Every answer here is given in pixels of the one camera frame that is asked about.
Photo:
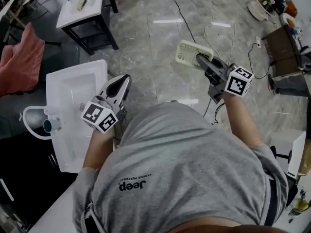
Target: white cable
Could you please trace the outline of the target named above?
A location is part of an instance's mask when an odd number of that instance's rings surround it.
[[[233,60],[235,57],[237,57],[240,53],[242,53],[243,50],[241,50],[238,54],[236,54],[234,57],[232,57],[226,64],[228,65],[230,63],[231,60]]]
[[[218,54],[218,57],[221,59],[220,54],[219,54],[219,53],[217,52],[217,50],[212,46],[212,44],[209,42],[208,38],[206,37],[206,28],[209,28],[210,26],[213,25],[213,23],[214,23],[214,15],[213,15],[206,7],[204,7],[203,5],[198,4],[198,3],[197,3],[196,1],[194,1],[194,0],[191,0],[191,1],[192,1],[194,4],[198,5],[199,7],[205,9],[205,10],[212,16],[212,22],[211,22],[208,26],[206,26],[206,27],[204,28],[203,37],[204,37],[204,39],[207,41],[207,43],[210,45],[210,47]]]
[[[235,23],[234,23],[234,34],[233,34],[233,38],[232,38],[232,46],[231,46],[231,51],[230,51],[230,59],[229,59],[228,62],[230,62],[230,61],[231,61],[231,58],[232,58],[232,51],[233,51],[233,48],[234,48],[235,29],[236,29],[236,26],[237,26],[238,18],[239,18],[239,16],[238,16],[238,12],[237,12],[237,18],[236,18],[236,21],[235,21]]]
[[[213,25],[213,23],[214,23],[214,15],[206,8],[206,7],[204,7],[203,5],[200,5],[200,4],[198,4],[196,1],[194,1],[194,0],[191,0],[193,3],[195,3],[196,5],[198,5],[199,7],[201,7],[201,8],[203,8],[203,9],[205,9],[211,16],[212,16],[212,22],[208,25],[208,26],[206,26],[207,28],[208,27],[210,27],[211,25]]]
[[[217,53],[218,57],[221,59],[220,57],[220,54],[217,52],[217,50],[212,46],[212,44],[209,42],[208,38],[207,38],[207,35],[206,35],[206,29],[209,28],[210,26],[212,26],[214,24],[214,15],[206,8],[204,7],[203,5],[200,5],[198,4],[196,1],[194,0],[191,0],[194,4],[196,4],[197,6],[205,9],[211,16],[212,16],[212,22],[206,26],[204,28],[204,34],[203,34],[203,37],[204,39],[207,41],[207,43],[210,45],[210,47]],[[234,47],[234,39],[235,39],[235,33],[236,33],[236,25],[237,25],[237,21],[238,21],[238,13],[237,13],[237,19],[236,19],[236,22],[234,24],[234,36],[233,36],[233,39],[232,39],[232,47],[231,47],[231,52],[230,52],[230,60],[227,62],[229,63],[232,59],[234,59],[235,57],[237,57],[241,52],[239,52],[237,55],[235,55],[233,58],[232,58],[232,51],[233,51],[233,47]]]
[[[206,26],[204,28],[204,39],[209,43],[210,47],[218,54],[218,57],[221,59],[220,54],[217,52],[217,50],[215,48],[213,48],[212,44],[208,41],[208,38],[206,37],[206,28],[208,28],[209,26]]]

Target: white bowl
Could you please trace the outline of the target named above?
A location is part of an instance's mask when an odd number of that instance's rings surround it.
[[[264,21],[268,19],[268,15],[266,14],[266,11],[264,8],[256,3],[255,1],[251,1],[247,6],[249,12],[258,20],[258,21]]]

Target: marble floor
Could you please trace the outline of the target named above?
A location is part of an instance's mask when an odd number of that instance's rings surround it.
[[[178,100],[200,114],[204,114],[209,96],[209,81],[204,73],[178,64],[174,60],[177,44],[181,39],[192,41],[173,0],[117,0],[119,13],[111,14],[110,28],[120,50],[106,48],[89,56],[80,52],[80,62],[105,59],[115,74],[130,74],[132,86],[126,108],[127,123],[140,110],[164,101]],[[196,42],[209,47],[204,39],[204,28],[214,22],[230,24],[230,28],[212,25],[207,28],[206,38],[224,61],[250,69],[248,51],[255,37],[263,37],[275,30],[271,21],[260,23],[245,9],[250,0],[176,0]],[[158,23],[159,20],[181,22]],[[273,19],[280,26],[278,19]],[[263,76],[269,66],[269,55],[264,44],[254,47],[251,53],[254,73]],[[260,132],[269,141],[271,133],[283,128],[306,129],[307,99],[273,95],[267,79],[254,80],[244,97]],[[213,122],[217,105],[211,102],[205,118]],[[225,107],[218,113],[219,125],[230,129]]]

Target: hand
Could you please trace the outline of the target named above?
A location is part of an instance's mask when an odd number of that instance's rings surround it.
[[[227,102],[228,100],[230,100],[230,99],[232,99],[234,97],[236,97],[236,96],[231,94],[231,93],[228,93],[228,92],[224,92],[224,94],[223,94],[223,100],[225,102]]]

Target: basin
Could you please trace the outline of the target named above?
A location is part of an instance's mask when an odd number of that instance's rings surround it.
[[[78,1],[65,1],[58,17],[57,28],[63,28],[77,21],[100,15],[103,0],[87,0],[82,10],[77,9]]]
[[[61,128],[51,132],[52,143],[62,172],[82,169],[93,129],[81,119],[84,105],[107,81],[105,60],[93,61],[47,74],[47,107],[57,108],[49,119],[58,119]]]

